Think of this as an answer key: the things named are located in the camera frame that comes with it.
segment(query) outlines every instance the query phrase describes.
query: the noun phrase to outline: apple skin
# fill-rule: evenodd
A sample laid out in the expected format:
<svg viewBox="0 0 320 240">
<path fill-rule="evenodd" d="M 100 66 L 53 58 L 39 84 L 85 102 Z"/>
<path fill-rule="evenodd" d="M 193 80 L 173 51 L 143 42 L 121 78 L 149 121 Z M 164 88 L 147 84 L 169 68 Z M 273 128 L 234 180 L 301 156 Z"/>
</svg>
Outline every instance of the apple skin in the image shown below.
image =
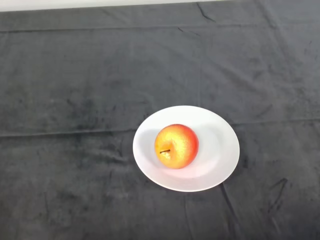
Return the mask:
<svg viewBox="0 0 320 240">
<path fill-rule="evenodd" d="M 163 165 L 171 169 L 182 169 L 195 159 L 199 140 L 190 127 L 173 124 L 158 133 L 154 149 Z"/>
</svg>

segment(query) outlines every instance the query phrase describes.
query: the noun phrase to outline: white wall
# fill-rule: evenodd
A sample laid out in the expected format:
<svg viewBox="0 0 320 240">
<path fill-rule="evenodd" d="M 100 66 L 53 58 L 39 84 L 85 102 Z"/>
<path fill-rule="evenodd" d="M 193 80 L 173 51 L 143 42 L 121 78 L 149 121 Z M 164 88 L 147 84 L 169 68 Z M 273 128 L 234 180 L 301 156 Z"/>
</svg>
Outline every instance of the white wall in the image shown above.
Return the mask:
<svg viewBox="0 0 320 240">
<path fill-rule="evenodd" d="M 0 0 L 0 12 L 206 1 L 208 0 Z"/>
</svg>

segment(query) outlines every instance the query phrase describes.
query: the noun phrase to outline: plate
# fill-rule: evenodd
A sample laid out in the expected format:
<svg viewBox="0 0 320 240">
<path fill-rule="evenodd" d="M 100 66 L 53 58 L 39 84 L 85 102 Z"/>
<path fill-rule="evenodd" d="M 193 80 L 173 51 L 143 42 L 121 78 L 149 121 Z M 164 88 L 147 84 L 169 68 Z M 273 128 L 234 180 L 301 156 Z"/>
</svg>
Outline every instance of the plate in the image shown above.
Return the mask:
<svg viewBox="0 0 320 240">
<path fill-rule="evenodd" d="M 181 169 L 165 167 L 155 152 L 158 133 L 171 124 L 188 126 L 199 140 L 195 159 Z M 133 139 L 133 155 L 141 171 L 156 184 L 181 192 L 219 185 L 235 170 L 239 154 L 232 127 L 214 112 L 196 106 L 172 106 L 155 112 L 143 121 Z"/>
</svg>

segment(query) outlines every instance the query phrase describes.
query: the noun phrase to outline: table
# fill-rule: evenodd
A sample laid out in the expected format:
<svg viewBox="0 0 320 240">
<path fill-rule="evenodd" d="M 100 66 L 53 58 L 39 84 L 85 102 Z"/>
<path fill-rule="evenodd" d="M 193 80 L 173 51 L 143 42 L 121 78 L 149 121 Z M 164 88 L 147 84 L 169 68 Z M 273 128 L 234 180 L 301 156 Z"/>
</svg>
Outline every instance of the table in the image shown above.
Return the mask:
<svg viewBox="0 0 320 240">
<path fill-rule="evenodd" d="M 2 240 L 320 239 L 320 2 L 0 13 Z M 193 105 L 225 118 L 235 172 L 160 187 L 135 131 Z"/>
</svg>

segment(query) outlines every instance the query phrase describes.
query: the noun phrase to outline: dark gray cloth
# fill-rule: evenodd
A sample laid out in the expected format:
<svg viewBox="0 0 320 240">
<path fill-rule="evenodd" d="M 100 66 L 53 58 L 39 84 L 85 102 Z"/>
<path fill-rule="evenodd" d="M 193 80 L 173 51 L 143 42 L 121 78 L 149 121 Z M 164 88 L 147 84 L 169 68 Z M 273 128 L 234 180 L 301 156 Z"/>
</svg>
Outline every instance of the dark gray cloth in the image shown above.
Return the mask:
<svg viewBox="0 0 320 240">
<path fill-rule="evenodd" d="M 320 1 L 0 13 L 1 240 L 320 239 Z M 225 118 L 235 172 L 160 187 L 140 123 Z"/>
</svg>

